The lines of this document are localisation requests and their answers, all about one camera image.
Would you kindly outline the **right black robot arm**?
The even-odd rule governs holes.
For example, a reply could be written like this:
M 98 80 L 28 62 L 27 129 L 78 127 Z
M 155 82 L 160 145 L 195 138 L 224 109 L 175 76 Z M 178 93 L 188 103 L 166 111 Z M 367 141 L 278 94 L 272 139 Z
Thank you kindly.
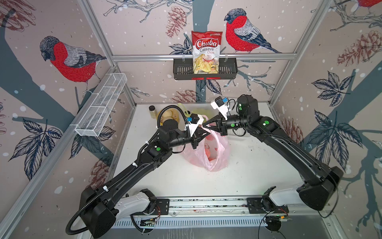
M 203 127 L 227 135 L 228 130 L 242 128 L 260 142 L 273 148 L 301 175 L 303 184 L 296 192 L 309 208 L 322 211 L 337 192 L 344 172 L 337 166 L 329 167 L 314 158 L 292 141 L 281 126 L 270 117 L 260 115 L 258 101 L 251 95 L 241 95 L 236 101 L 236 114 L 229 115 L 228 100 L 221 96 L 211 101 L 219 114 L 209 119 Z

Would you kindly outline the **Chuba cassava chips bag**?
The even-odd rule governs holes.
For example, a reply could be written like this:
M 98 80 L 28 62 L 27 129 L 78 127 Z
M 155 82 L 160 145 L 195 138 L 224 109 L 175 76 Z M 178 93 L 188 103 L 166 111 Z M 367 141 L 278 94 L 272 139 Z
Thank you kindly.
M 222 32 L 192 31 L 194 74 L 217 74 Z

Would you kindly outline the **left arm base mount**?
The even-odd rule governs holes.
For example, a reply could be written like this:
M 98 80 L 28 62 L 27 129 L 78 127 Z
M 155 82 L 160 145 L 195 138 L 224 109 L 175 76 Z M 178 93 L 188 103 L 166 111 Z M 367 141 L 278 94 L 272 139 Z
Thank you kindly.
M 168 215 L 170 209 L 170 199 L 157 198 L 149 189 L 142 189 L 140 193 L 143 193 L 143 199 L 146 203 L 146 207 L 141 212 L 135 212 L 133 216 L 159 216 Z

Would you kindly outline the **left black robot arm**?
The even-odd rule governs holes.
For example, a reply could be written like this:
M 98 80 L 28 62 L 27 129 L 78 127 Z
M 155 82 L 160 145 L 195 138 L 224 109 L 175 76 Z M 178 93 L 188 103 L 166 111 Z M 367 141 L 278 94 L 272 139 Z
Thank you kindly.
M 174 147 L 190 144 L 197 148 L 208 135 L 209 132 L 198 124 L 187 123 L 186 130 L 181 131 L 176 120 L 160 123 L 131 165 L 104 185 L 96 189 L 89 186 L 81 193 L 79 210 L 68 222 L 66 234 L 89 231 L 97 239 L 122 218 L 135 213 L 151 213 L 157 198 L 150 190 L 143 189 L 129 197 L 126 193 L 172 156 Z

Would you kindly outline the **pink plastic bag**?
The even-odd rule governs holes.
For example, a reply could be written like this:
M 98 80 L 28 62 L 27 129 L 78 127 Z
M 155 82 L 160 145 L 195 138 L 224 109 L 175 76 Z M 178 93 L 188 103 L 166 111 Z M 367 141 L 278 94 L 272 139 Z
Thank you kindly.
M 205 168 L 210 172 L 220 171 L 228 166 L 230 158 L 230 144 L 227 136 L 205 129 L 209 132 L 197 146 L 193 149 L 190 144 L 186 145 L 181 153 L 183 158 L 189 163 Z

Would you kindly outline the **spice jar pale contents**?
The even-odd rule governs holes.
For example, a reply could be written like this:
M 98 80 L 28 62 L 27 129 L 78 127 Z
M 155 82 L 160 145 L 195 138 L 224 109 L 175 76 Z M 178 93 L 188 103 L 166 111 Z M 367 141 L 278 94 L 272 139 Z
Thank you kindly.
M 156 119 L 157 118 L 157 110 L 154 105 L 149 106 L 149 113 L 151 118 Z

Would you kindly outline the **green plastic bag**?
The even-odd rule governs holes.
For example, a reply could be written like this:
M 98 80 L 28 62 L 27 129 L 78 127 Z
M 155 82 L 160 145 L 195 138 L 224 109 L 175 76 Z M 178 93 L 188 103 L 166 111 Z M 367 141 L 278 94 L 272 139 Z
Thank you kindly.
M 212 111 L 205 109 L 205 108 L 195 108 L 195 109 L 189 109 L 186 108 L 183 104 L 177 103 L 177 106 L 182 109 L 184 114 L 187 117 L 190 117 L 191 114 L 197 114 L 197 115 L 205 115 L 207 118 L 212 118 Z

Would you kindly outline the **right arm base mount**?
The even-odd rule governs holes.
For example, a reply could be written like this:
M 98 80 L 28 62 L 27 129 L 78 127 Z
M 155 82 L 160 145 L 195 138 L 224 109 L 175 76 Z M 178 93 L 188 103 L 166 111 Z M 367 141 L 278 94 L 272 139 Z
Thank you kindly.
M 245 207 L 248 208 L 250 214 L 266 214 L 278 213 L 288 214 L 287 205 L 277 206 L 270 198 L 270 193 L 276 186 L 270 187 L 262 196 L 250 197 L 246 199 Z

